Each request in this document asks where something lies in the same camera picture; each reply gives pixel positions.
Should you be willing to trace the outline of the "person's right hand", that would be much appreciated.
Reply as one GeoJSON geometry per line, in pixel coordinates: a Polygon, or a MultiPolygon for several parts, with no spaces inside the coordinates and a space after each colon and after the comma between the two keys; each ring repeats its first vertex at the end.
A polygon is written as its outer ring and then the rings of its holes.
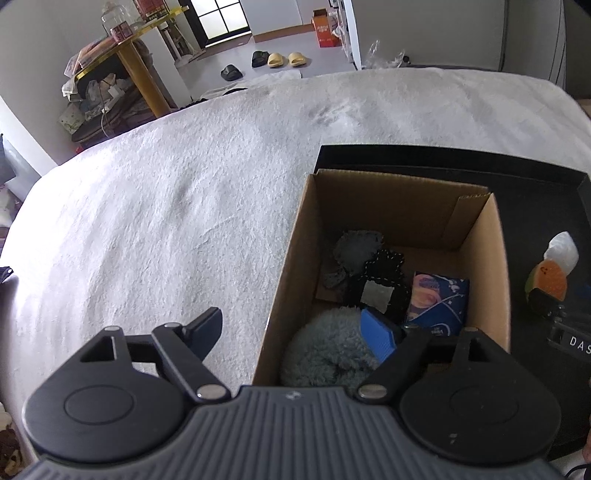
{"type": "Polygon", "coordinates": [[[591,431],[587,436],[586,443],[581,450],[581,454],[586,463],[591,462],[591,431]]]}

